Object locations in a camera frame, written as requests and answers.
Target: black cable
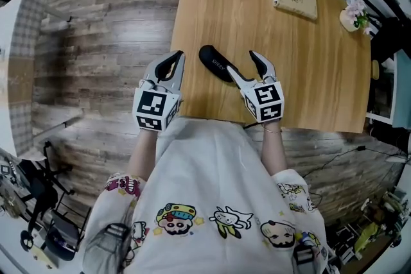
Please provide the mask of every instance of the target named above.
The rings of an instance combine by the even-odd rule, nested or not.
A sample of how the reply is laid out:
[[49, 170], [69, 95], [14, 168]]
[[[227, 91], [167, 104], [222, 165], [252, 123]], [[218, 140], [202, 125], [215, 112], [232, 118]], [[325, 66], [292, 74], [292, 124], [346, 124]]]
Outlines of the black cable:
[[[345, 155], [345, 154], [347, 154], [347, 153], [350, 153], [350, 152], [352, 152], [352, 151], [364, 151], [364, 150], [368, 150], [368, 151], [372, 151], [372, 152], [376, 152], [376, 153], [388, 155], [389, 157], [396, 157], [396, 158], [400, 158], [400, 159], [404, 160], [403, 157], [399, 157], [399, 156], [398, 156], [398, 153], [397, 153], [397, 154], [389, 154], [389, 153], [385, 153], [385, 152], [380, 152], [380, 151], [372, 150], [372, 149], [370, 149], [370, 148], [366, 148], [365, 146], [358, 146], [358, 147], [355, 148], [355, 149], [346, 151], [346, 152], [341, 153], [341, 154], [337, 154], [337, 155], [336, 155], [335, 157], [333, 157], [330, 161], [328, 161], [328, 162], [326, 162], [325, 164], [323, 164], [321, 168], [313, 169], [313, 170], [309, 171], [308, 173], [306, 173], [306, 174], [305, 174], [304, 176], [302, 176], [302, 177], [305, 178], [306, 176], [308, 176], [310, 173], [313, 173], [314, 171], [323, 170], [326, 165], [328, 165], [329, 163], [331, 163], [332, 161], [334, 161], [337, 157], [340, 157], [340, 156]], [[406, 165], [410, 160], [411, 160], [411, 157], [410, 157], [409, 159], [407, 159], [407, 161], [405, 161], [403, 164]], [[385, 176], [384, 176], [384, 177], [381, 179], [381, 181], [378, 183], [377, 187], [376, 187], [375, 190], [372, 192], [372, 194], [374, 194], [374, 193], [378, 190], [378, 188], [380, 187], [381, 183], [384, 181], [385, 177], [387, 177], [387, 175], [391, 172], [392, 168], [393, 168], [396, 164], [402, 164], [402, 162], [395, 162], [395, 163], [393, 163], [393, 164], [391, 165], [390, 169], [387, 171], [387, 173], [385, 174]], [[321, 197], [319, 203], [317, 204], [317, 207], [318, 207], [318, 206], [321, 204], [321, 201], [322, 201], [323, 196], [322, 196], [321, 194], [317, 194], [317, 193], [313, 193], [313, 192], [310, 192], [310, 194], [314, 194], [314, 195], [317, 195], [317, 196], [320, 196], [320, 197]]]
[[331, 163], [332, 161], [334, 161], [337, 157], [341, 157], [342, 155], [345, 155], [345, 154], [350, 153], [350, 152], [352, 152], [352, 151], [364, 151], [364, 150], [368, 150], [368, 151], [372, 151], [372, 152], [376, 152], [376, 153], [388, 155], [389, 157], [396, 157], [396, 158], [400, 158], [400, 159], [404, 160], [404, 158], [403, 158], [403, 157], [399, 157], [398, 154], [389, 154], [389, 153], [385, 153], [385, 152], [380, 152], [380, 151], [372, 150], [372, 149], [370, 149], [370, 148], [366, 148], [365, 146], [359, 146], [359, 147], [357, 147], [357, 148], [355, 148], [355, 149], [346, 151], [346, 152], [341, 153], [341, 154], [337, 154], [337, 155], [336, 155], [335, 157], [333, 157], [330, 161], [326, 162], [321, 168], [315, 168], [315, 169], [309, 171], [308, 173], [306, 173], [306, 174], [305, 174], [304, 176], [302, 176], [302, 177], [303, 177], [303, 178], [306, 178], [309, 174], [313, 173], [314, 171], [323, 170], [326, 165], [328, 165], [329, 163]]
[[319, 203], [316, 205], [316, 207], [318, 207], [318, 206], [321, 204], [321, 201], [322, 201], [322, 195], [321, 195], [321, 194], [318, 194], [318, 193], [314, 193], [314, 192], [310, 192], [310, 194], [314, 194], [314, 195], [317, 195], [317, 196], [320, 196], [320, 197], [321, 197], [321, 199], [320, 199]]
[[357, 150], [357, 148], [355, 148], [355, 149], [353, 149], [353, 150], [346, 151], [346, 152], [341, 153], [341, 154], [337, 154], [337, 155], [336, 155], [335, 157], [333, 157], [330, 161], [328, 161], [328, 162], [326, 162], [325, 164], [323, 164], [321, 168], [315, 168], [315, 169], [309, 171], [308, 173], [306, 173], [306, 174], [305, 174], [304, 176], [302, 176], [302, 177], [303, 177], [303, 178], [306, 178], [309, 174], [313, 173], [314, 171], [323, 170], [326, 165], [328, 165], [329, 163], [331, 163], [332, 161], [334, 161], [337, 157], [341, 157], [341, 156], [344, 155], [344, 154], [347, 154], [347, 153], [350, 153], [350, 152], [353, 152], [353, 151], [356, 151], [356, 150]]
[[247, 125], [247, 126], [244, 126], [244, 127], [243, 127], [243, 129], [248, 129], [248, 128], [251, 128], [251, 127], [257, 126], [257, 124], [259, 124], [259, 123], [252, 123], [252, 124], [249, 124], [249, 125]]
[[407, 161], [405, 161], [404, 163], [402, 163], [402, 162], [394, 162], [394, 163], [391, 165], [390, 169], [387, 171], [387, 173], [384, 175], [383, 179], [380, 180], [380, 182], [378, 183], [377, 187], [375, 188], [375, 190], [374, 190], [372, 193], [374, 194], [374, 193], [378, 190], [378, 188], [380, 187], [381, 183], [384, 181], [385, 177], [388, 176], [388, 174], [391, 172], [392, 168], [393, 168], [396, 164], [404, 164], [404, 165], [406, 165], [410, 160], [411, 160], [411, 157], [410, 157]]

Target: wooden table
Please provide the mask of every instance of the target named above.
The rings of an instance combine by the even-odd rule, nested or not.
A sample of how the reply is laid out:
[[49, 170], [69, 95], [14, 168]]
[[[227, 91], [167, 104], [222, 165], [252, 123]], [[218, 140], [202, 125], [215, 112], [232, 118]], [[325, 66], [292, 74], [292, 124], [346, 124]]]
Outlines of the wooden table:
[[278, 10], [273, 0], [180, 0], [171, 42], [186, 54], [180, 113], [253, 122], [239, 90], [213, 76], [199, 49], [212, 44], [247, 77], [252, 49], [275, 65], [285, 96], [283, 126], [361, 132], [371, 76], [370, 39], [340, 24], [344, 0], [317, 0], [318, 19]]
[[31, 127], [34, 52], [44, 12], [70, 20], [46, 1], [11, 0], [0, 8], [0, 148], [15, 157], [66, 127], [62, 123], [36, 136]]

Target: white t-shirt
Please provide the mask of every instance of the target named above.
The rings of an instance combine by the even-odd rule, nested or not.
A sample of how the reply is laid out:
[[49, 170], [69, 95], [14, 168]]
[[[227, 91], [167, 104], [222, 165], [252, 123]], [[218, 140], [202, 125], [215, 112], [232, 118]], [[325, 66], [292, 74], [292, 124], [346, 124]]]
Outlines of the white t-shirt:
[[324, 220], [306, 182], [292, 169], [270, 176], [251, 143], [236, 124], [174, 120], [147, 183], [109, 179], [85, 240], [135, 206], [124, 273], [294, 273], [302, 245], [322, 273]]

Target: chair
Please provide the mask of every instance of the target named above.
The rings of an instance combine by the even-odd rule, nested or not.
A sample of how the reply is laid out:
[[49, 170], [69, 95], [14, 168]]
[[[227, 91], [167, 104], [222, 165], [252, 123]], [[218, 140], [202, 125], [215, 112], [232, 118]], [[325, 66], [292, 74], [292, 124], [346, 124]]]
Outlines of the chair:
[[28, 223], [28, 229], [21, 232], [21, 246], [24, 250], [28, 251], [33, 246], [33, 237], [31, 233], [36, 224], [36, 220], [41, 214], [41, 219], [44, 213], [53, 209], [58, 201], [57, 191], [54, 189], [53, 184], [57, 185], [64, 194], [74, 194], [74, 190], [68, 191], [56, 178], [55, 176], [70, 171], [71, 167], [66, 167], [61, 170], [52, 171], [50, 169], [50, 164], [47, 155], [47, 148], [50, 147], [49, 142], [45, 143], [43, 152], [45, 159], [45, 167], [43, 167], [39, 162], [37, 163], [40, 169], [37, 169], [34, 164], [29, 160], [23, 160], [16, 167], [16, 172], [20, 176], [20, 180], [25, 188], [29, 191], [29, 195], [21, 198], [21, 200], [26, 203], [27, 201], [35, 198], [36, 204], [34, 206], [33, 213], [28, 211], [31, 216]]
[[[76, 252], [79, 249], [80, 243], [83, 239], [84, 227], [89, 218], [91, 208], [87, 211], [87, 215], [83, 216], [75, 210], [69, 208], [62, 203], [64, 193], [60, 198], [60, 201], [55, 210], [52, 211], [52, 220], [48, 229], [46, 239], [42, 246], [42, 249], [47, 247], [50, 252], [54, 253], [58, 258], [64, 261], [73, 260]], [[63, 204], [69, 210], [75, 214], [84, 218], [82, 227], [78, 227], [73, 221], [66, 218], [66, 214], [60, 214], [57, 210]]]

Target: cartoon character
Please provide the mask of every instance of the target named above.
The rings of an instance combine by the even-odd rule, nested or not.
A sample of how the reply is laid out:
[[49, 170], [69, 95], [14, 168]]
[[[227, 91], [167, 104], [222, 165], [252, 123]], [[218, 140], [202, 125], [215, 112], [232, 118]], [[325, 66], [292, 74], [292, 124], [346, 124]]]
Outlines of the cartoon character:
[[126, 268], [131, 262], [134, 260], [134, 257], [137, 254], [137, 249], [139, 249], [142, 245], [148, 231], [150, 229], [146, 227], [145, 221], [136, 221], [132, 226], [132, 237], [131, 237], [131, 244], [128, 248], [127, 255], [123, 262], [123, 267]]
[[299, 194], [301, 192], [306, 192], [303, 186], [296, 184], [278, 184], [278, 187], [284, 194]]
[[193, 226], [191, 221], [196, 214], [194, 207], [167, 203], [157, 214], [157, 224], [166, 230], [169, 235], [184, 235]]
[[311, 211], [311, 212], [317, 209], [317, 206], [311, 201], [309, 196], [307, 196], [307, 206], [308, 206], [308, 211]]
[[122, 189], [126, 193], [130, 195], [135, 195], [140, 197], [140, 181], [130, 178], [129, 176], [125, 176], [122, 178], [116, 178], [113, 180], [109, 180], [105, 185], [104, 189], [107, 191], [112, 191], [114, 189]]
[[321, 243], [320, 240], [311, 232], [301, 232], [297, 234], [297, 240], [304, 246], [314, 246], [318, 248]]
[[253, 214], [243, 214], [232, 210], [230, 207], [225, 207], [225, 211], [219, 207], [217, 209], [218, 211], [214, 212], [213, 217], [209, 219], [216, 222], [218, 232], [224, 239], [227, 238], [227, 233], [230, 233], [237, 239], [241, 239], [241, 234], [237, 228], [248, 230], [251, 227], [250, 219]]
[[262, 224], [260, 229], [274, 248], [294, 247], [295, 229], [293, 226], [269, 220]]
[[296, 212], [302, 212], [302, 213], [306, 212], [304, 208], [302, 207], [302, 205], [298, 205], [295, 203], [290, 203], [290, 209]]

